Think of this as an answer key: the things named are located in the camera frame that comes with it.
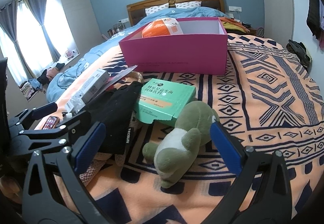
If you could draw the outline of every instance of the window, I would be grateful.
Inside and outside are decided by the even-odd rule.
[[[54,47],[61,55],[74,47],[74,39],[64,10],[57,0],[47,0],[44,25]]]
[[[60,1],[47,0],[44,25],[54,47],[61,55],[75,47]],[[27,65],[39,77],[53,61],[42,28],[23,1],[18,3],[17,8],[17,39]],[[27,80],[27,75],[14,44],[1,28],[0,47],[3,56],[8,58],[8,68],[16,83],[22,84]]]
[[[24,2],[18,3],[17,39],[27,65],[39,77],[53,61],[42,28]]]
[[[27,80],[27,75],[18,57],[15,45],[8,35],[0,28],[0,47],[3,57],[8,58],[8,69],[18,85]]]

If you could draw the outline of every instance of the smartphone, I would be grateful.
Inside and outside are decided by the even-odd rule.
[[[57,116],[48,117],[46,123],[44,124],[42,129],[53,129],[60,122],[60,118]]]

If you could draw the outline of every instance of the pillow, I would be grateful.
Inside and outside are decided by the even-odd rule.
[[[146,13],[146,16],[148,16],[150,14],[153,14],[153,13],[158,12],[160,10],[164,10],[166,8],[169,8],[169,3],[166,3],[166,4],[161,5],[161,6],[153,6],[153,7],[150,7],[150,8],[146,8],[145,13]]]
[[[176,8],[196,8],[201,7],[201,1],[191,1],[191,2],[183,2],[177,3]]]

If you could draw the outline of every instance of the green plush toy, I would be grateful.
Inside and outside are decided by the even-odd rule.
[[[154,163],[163,188],[174,185],[195,161],[199,148],[210,139],[212,123],[219,121],[216,111],[201,101],[188,103],[181,111],[175,128],[160,144],[146,143],[143,156]]]

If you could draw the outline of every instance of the orange package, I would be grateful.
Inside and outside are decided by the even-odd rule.
[[[183,34],[179,22],[176,19],[158,19],[148,24],[142,31],[142,37],[156,37]]]

